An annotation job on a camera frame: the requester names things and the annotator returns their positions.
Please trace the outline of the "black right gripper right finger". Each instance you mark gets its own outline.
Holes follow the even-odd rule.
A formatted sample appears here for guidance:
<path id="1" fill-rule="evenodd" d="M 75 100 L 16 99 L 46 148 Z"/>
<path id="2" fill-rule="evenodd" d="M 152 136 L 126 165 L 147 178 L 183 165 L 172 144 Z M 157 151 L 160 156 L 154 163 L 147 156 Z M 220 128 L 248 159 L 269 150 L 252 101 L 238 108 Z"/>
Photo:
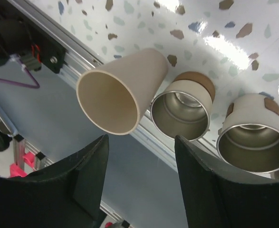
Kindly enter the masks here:
<path id="1" fill-rule="evenodd" d="M 279 228 L 279 180 L 255 175 L 174 140 L 190 228 Z"/>

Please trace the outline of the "beige plastic cup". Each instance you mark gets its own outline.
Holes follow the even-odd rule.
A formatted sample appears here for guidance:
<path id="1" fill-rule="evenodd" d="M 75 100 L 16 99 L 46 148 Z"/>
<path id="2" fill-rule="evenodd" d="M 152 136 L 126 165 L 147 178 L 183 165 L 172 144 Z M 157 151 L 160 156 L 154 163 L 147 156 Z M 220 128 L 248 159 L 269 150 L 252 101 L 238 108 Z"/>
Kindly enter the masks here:
<path id="1" fill-rule="evenodd" d="M 83 73 L 77 99 L 97 127 L 126 135 L 138 126 L 167 72 L 166 58 L 146 48 Z"/>

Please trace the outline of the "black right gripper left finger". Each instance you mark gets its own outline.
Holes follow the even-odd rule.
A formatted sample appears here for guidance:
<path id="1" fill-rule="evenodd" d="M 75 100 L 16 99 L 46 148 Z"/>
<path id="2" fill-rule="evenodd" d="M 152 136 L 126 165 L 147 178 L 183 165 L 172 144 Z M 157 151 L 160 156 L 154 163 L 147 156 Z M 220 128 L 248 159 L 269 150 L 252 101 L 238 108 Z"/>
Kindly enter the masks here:
<path id="1" fill-rule="evenodd" d="M 80 151 L 25 177 L 0 177 L 0 228 L 92 228 L 109 156 L 102 135 Z"/>

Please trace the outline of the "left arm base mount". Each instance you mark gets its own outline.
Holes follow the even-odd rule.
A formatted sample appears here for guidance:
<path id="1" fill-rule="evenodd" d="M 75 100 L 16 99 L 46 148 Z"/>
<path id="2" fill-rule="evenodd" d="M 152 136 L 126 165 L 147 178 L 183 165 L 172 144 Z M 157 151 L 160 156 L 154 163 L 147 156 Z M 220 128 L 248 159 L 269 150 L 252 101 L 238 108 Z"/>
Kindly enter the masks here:
<path id="1" fill-rule="evenodd" d="M 66 50 L 6 0 L 0 0 L 0 67 L 17 55 L 28 70 L 59 73 Z"/>

